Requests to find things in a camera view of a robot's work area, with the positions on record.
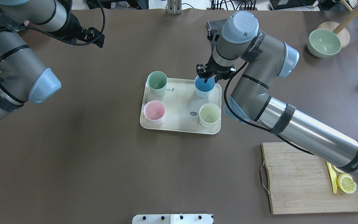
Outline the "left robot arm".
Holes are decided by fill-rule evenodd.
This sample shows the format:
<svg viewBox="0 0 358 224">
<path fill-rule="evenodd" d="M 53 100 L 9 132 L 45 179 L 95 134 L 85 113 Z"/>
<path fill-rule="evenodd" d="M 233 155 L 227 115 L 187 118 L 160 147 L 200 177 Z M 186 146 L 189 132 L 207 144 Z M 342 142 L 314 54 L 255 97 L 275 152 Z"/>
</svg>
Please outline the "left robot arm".
<svg viewBox="0 0 358 224">
<path fill-rule="evenodd" d="M 61 82 L 18 32 L 31 29 L 77 46 L 103 47 L 104 34 L 81 26 L 71 0 L 0 0 L 0 120 L 27 101 L 39 104 L 61 88 Z"/>
</svg>

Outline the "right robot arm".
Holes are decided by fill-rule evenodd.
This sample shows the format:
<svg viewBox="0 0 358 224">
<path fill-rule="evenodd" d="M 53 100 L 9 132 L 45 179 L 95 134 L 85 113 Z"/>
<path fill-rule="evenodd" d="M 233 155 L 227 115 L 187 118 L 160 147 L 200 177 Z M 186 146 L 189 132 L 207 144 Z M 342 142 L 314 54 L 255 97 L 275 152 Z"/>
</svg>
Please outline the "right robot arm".
<svg viewBox="0 0 358 224">
<path fill-rule="evenodd" d="M 225 99 L 225 113 L 245 124 L 264 124 L 264 130 L 330 162 L 358 184 L 358 140 L 268 94 L 277 77 L 286 77 L 295 68 L 299 52 L 261 30 L 250 12 L 209 21 L 208 27 L 212 53 L 206 65 L 196 66 L 198 77 L 228 80 L 237 74 L 238 59 L 246 66 Z"/>
</svg>

